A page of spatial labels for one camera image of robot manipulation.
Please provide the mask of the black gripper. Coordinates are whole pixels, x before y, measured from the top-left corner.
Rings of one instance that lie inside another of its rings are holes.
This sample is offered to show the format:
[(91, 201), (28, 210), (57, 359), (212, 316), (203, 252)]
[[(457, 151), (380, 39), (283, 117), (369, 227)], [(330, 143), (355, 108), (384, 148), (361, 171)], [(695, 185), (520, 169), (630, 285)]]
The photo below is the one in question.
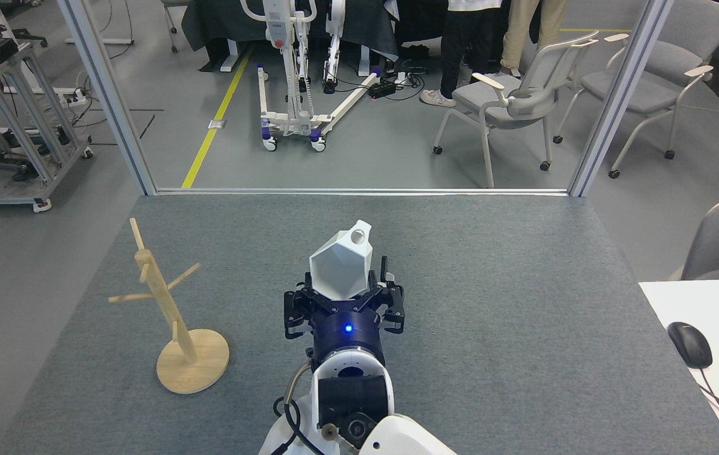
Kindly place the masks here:
[(370, 270), (368, 289), (357, 297), (357, 312), (336, 313), (336, 303), (313, 288), (311, 273), (295, 290), (283, 295), (283, 323), (287, 340), (312, 333), (313, 357), (324, 359), (343, 348), (368, 349), (383, 359), (379, 328), (402, 334), (405, 327), (403, 287), (388, 270), (388, 256), (381, 257), (381, 276)]

